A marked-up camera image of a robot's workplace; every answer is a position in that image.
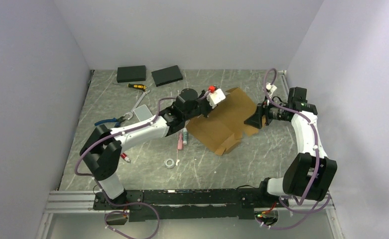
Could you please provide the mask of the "brown cardboard box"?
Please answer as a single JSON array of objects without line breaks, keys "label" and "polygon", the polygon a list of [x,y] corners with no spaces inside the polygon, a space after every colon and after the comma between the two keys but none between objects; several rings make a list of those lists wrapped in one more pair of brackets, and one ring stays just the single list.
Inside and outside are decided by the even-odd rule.
[{"label": "brown cardboard box", "polygon": [[222,156],[237,147],[244,135],[259,132],[257,128],[244,124],[255,110],[255,103],[241,88],[231,88],[227,90],[226,99],[208,117],[193,118],[186,128],[211,152]]}]

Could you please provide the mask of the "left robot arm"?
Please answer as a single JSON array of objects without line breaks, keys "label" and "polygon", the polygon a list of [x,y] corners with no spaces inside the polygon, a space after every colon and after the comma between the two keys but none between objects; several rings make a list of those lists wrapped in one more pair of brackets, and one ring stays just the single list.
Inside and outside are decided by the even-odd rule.
[{"label": "left robot arm", "polygon": [[207,115],[215,107],[212,94],[216,87],[210,86],[198,95],[194,89],[186,88],[173,98],[171,106],[135,124],[108,129],[100,125],[90,135],[80,151],[79,162],[84,162],[95,182],[107,196],[113,209],[120,209],[126,202],[126,190],[117,175],[121,154],[147,141],[163,138],[182,130],[192,118]]}]

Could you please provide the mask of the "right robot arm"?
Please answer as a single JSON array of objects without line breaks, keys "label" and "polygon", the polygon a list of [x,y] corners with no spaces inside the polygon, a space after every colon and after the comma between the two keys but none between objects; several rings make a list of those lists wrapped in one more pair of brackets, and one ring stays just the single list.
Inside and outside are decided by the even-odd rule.
[{"label": "right robot arm", "polygon": [[267,178],[264,189],[257,194],[258,202],[271,206],[277,197],[295,196],[298,204],[305,200],[322,201],[337,171],[337,163],[325,152],[317,127],[317,107],[307,99],[301,87],[289,90],[287,102],[276,103],[272,94],[276,87],[267,84],[265,100],[247,118],[246,125],[261,129],[274,120],[291,123],[297,143],[297,156],[281,178]]}]

